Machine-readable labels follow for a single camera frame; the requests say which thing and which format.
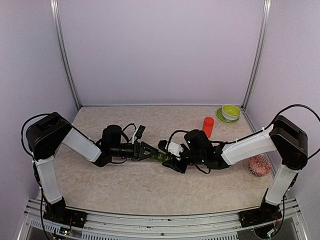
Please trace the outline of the green pill organizer box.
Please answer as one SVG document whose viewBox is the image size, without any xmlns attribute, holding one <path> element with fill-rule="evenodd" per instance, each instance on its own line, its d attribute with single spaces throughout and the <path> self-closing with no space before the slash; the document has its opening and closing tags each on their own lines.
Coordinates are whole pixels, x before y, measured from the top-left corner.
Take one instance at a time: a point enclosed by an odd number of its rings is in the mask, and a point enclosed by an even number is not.
<svg viewBox="0 0 320 240">
<path fill-rule="evenodd" d="M 170 154 L 158 152 L 156 154 L 151 155 L 149 158 L 152 160 L 155 160 L 156 162 L 163 163 L 163 162 L 167 162 L 167 161 L 171 160 L 172 156 Z"/>
</svg>

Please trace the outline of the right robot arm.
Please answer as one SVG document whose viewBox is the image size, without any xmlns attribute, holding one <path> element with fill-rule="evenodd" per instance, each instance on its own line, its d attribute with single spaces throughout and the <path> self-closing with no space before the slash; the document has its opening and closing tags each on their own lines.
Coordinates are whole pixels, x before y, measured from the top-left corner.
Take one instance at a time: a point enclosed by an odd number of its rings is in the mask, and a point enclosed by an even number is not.
<svg viewBox="0 0 320 240">
<path fill-rule="evenodd" d="M 211 172 L 260 154 L 278 152 L 280 167 L 255 212 L 260 222 L 266 222 L 279 210 L 287 190 L 308 160 L 314 157 L 308 154 L 307 134 L 282 113 L 280 110 L 260 130 L 231 142 L 209 140 L 205 132 L 198 129 L 184 131 L 186 144 L 173 144 L 171 138 L 161 140 L 158 148 L 170 155 L 170 160 L 163 165 L 180 173 L 185 173 L 189 165 L 196 168 L 204 165 Z"/>
</svg>

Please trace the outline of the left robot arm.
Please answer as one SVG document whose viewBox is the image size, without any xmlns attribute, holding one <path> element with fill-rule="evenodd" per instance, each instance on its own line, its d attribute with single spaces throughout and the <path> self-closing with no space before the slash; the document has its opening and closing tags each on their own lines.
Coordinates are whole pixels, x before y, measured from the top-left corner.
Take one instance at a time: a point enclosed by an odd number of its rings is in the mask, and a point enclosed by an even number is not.
<svg viewBox="0 0 320 240">
<path fill-rule="evenodd" d="M 57 112 L 42 113 L 36 118 L 39 120 L 30 126 L 27 124 L 34 117 L 22 125 L 20 140 L 24 151 L 32 157 L 34 174 L 46 203 L 46 219 L 63 223 L 70 218 L 54 167 L 60 146 L 66 146 L 99 168 L 112 163 L 113 158 L 141 161 L 159 152 L 143 141 L 138 142 L 145 129 L 142 125 L 129 139 L 119 125 L 111 124 L 102 131 L 101 139 L 95 142 Z"/>
</svg>

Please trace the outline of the orange pill bottle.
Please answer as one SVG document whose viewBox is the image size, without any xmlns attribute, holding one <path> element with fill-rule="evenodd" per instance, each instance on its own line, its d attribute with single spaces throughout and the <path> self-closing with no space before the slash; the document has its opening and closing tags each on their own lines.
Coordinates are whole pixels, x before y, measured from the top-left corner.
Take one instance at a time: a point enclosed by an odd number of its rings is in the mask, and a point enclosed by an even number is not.
<svg viewBox="0 0 320 240">
<path fill-rule="evenodd" d="M 207 116 L 204 118 L 203 125 L 202 125 L 202 130 L 204 131 L 205 135 L 210 138 L 212 135 L 212 131 L 214 128 L 215 124 L 215 119 Z"/>
</svg>

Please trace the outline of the green plate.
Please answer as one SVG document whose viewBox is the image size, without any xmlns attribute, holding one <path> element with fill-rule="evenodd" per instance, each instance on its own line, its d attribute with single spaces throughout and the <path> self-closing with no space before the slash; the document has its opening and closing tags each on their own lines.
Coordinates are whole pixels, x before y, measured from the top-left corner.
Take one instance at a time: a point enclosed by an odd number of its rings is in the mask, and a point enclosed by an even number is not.
<svg viewBox="0 0 320 240">
<path fill-rule="evenodd" d="M 236 123 L 240 120 L 240 117 L 238 117 L 236 120 L 228 120 L 226 119 L 223 114 L 222 114 L 222 108 L 218 108 L 216 110 L 216 116 L 219 120 L 221 120 L 222 122 L 225 122 L 225 123 L 228 123 L 228 124 L 233 124 L 233 123 Z"/>
</svg>

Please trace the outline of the white bowl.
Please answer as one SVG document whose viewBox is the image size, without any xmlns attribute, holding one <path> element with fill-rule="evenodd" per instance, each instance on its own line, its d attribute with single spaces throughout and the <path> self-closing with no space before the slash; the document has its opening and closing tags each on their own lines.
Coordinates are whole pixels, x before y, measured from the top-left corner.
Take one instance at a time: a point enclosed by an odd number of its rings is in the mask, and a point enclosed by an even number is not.
<svg viewBox="0 0 320 240">
<path fill-rule="evenodd" d="M 241 113 L 238 112 L 225 112 L 224 110 L 221 111 L 222 116 L 231 122 L 237 121 L 240 118 Z"/>
</svg>

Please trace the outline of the lime green bowl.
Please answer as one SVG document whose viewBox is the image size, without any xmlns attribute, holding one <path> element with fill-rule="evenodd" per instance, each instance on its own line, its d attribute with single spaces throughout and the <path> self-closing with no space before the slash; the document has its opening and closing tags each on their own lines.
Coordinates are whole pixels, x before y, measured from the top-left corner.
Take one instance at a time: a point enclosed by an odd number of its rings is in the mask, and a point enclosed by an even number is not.
<svg viewBox="0 0 320 240">
<path fill-rule="evenodd" d="M 225 112 L 229 112 L 229 113 L 235 113 L 235 112 L 241 112 L 241 110 L 232 104 L 225 104 L 222 106 L 222 110 L 224 110 Z"/>
</svg>

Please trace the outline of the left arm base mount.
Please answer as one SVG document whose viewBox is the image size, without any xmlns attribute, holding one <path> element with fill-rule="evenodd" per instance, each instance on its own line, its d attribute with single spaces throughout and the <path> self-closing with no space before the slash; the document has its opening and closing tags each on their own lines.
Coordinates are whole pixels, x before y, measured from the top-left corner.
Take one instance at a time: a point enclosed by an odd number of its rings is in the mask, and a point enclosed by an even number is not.
<svg viewBox="0 0 320 240">
<path fill-rule="evenodd" d="M 84 211 L 67 208 L 65 199 L 62 197 L 62 199 L 56 203 L 46 204 L 43 217 L 46 220 L 69 227 L 83 228 L 87 215 L 88 214 Z"/>
</svg>

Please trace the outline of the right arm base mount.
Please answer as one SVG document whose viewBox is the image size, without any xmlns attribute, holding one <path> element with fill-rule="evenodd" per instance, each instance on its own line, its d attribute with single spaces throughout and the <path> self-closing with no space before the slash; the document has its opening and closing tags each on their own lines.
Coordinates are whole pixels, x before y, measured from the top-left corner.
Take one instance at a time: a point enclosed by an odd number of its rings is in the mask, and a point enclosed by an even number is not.
<svg viewBox="0 0 320 240">
<path fill-rule="evenodd" d="M 238 216 L 241 227 L 246 228 L 281 219 L 282 213 L 279 204 L 269 204 L 266 202 L 264 197 L 259 207 L 240 211 Z"/>
</svg>

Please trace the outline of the front aluminium rail base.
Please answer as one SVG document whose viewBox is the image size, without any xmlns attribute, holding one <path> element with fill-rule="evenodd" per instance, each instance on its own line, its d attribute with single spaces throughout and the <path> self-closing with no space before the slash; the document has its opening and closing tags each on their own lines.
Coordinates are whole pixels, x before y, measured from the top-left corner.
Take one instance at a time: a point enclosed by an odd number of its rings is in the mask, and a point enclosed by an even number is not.
<svg viewBox="0 0 320 240">
<path fill-rule="evenodd" d="M 29 199 L 15 239 L 31 237 L 31 231 L 38 229 L 43 233 L 40 200 Z M 252 233 L 271 222 L 257 226 L 242 227 L 239 210 L 196 215 L 130 215 L 107 213 L 71 207 L 87 213 L 83 228 L 71 227 L 68 235 L 59 234 L 67 225 L 43 220 L 45 230 L 65 237 L 66 240 L 237 240 L 241 231 Z M 297 201 L 285 201 L 285 222 L 272 240 L 311 240 Z"/>
</svg>

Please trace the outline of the right aluminium frame post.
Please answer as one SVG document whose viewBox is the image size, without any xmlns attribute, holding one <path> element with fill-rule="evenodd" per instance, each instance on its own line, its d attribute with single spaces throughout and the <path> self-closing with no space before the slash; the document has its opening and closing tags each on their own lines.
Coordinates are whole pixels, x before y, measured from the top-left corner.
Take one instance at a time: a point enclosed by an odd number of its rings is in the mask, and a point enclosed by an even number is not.
<svg viewBox="0 0 320 240">
<path fill-rule="evenodd" d="M 249 82 L 248 82 L 244 99 L 241 105 L 242 110 L 244 112 L 248 109 L 250 99 L 254 91 L 254 86 L 255 86 L 257 74 L 259 71 L 259 65 L 263 55 L 264 43 L 267 35 L 268 23 L 269 23 L 269 18 L 271 13 L 271 6 L 272 6 L 271 0 L 265 0 L 263 2 L 263 11 L 262 11 L 260 29 L 258 34 L 257 46 L 256 46 L 254 58 L 253 58 L 253 64 L 252 64 L 252 68 L 249 76 Z"/>
</svg>

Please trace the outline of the aluminium frame post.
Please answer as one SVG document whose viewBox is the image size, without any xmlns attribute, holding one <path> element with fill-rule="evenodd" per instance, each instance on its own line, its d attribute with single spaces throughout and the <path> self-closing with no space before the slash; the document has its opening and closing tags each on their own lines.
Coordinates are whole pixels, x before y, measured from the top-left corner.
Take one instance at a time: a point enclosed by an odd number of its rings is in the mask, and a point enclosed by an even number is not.
<svg viewBox="0 0 320 240">
<path fill-rule="evenodd" d="M 249 82 L 248 82 L 244 99 L 241 105 L 242 110 L 244 112 L 248 109 L 250 99 L 254 91 L 254 86 L 255 86 L 257 74 L 259 71 L 259 65 L 263 55 L 264 43 L 267 35 L 268 23 L 269 23 L 269 18 L 271 13 L 271 6 L 272 6 L 271 0 L 265 0 L 263 2 L 263 11 L 262 11 L 260 29 L 258 34 L 257 46 L 256 46 L 254 58 L 253 58 L 253 64 L 252 64 L 252 68 L 249 76 Z"/>
<path fill-rule="evenodd" d="M 57 42 L 58 42 L 58 49 L 61 55 L 61 60 L 62 60 L 64 72 L 66 75 L 67 84 L 70 89 L 71 98 L 73 100 L 75 109 L 78 112 L 81 109 L 82 105 L 81 105 L 78 91 L 76 89 L 76 85 L 75 85 L 71 67 L 70 67 L 70 62 L 68 59 L 67 49 L 66 49 L 64 35 L 63 35 L 62 23 L 60 18 L 60 12 L 59 12 L 59 3 L 57 0 L 50 0 L 49 2 L 50 2 L 52 19 L 53 19 L 53 24 L 54 24 L 55 33 L 56 33 Z"/>
</svg>

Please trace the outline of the left aluminium frame post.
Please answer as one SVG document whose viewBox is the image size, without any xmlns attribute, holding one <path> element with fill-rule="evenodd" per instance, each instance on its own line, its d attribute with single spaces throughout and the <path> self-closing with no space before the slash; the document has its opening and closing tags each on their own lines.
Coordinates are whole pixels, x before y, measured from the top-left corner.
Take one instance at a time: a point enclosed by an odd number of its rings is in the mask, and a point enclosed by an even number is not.
<svg viewBox="0 0 320 240">
<path fill-rule="evenodd" d="M 70 62 L 68 59 L 67 49 L 66 49 L 64 35 L 63 35 L 62 23 L 60 18 L 60 12 L 59 12 L 59 3 L 57 0 L 50 0 L 49 2 L 50 2 L 52 19 L 53 19 L 53 24 L 54 24 L 55 33 L 56 33 L 57 42 L 58 42 L 58 49 L 61 55 L 61 60 L 62 60 L 64 72 L 66 75 L 67 84 L 70 89 L 71 98 L 73 100 L 75 109 L 78 112 L 81 109 L 82 105 L 81 105 L 78 91 L 76 89 L 76 85 L 75 85 L 71 67 L 70 67 Z"/>
</svg>

